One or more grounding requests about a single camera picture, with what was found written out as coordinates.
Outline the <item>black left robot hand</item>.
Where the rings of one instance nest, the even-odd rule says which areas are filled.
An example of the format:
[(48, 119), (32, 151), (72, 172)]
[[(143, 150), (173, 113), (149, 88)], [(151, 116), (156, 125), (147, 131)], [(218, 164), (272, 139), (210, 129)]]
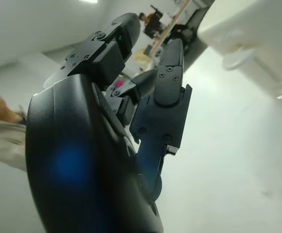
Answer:
[(191, 86), (182, 86), (183, 45), (120, 87), (115, 80), (140, 34), (126, 13), (91, 34), (33, 95), (26, 165), (49, 233), (161, 233), (155, 204), (164, 157), (180, 148)]

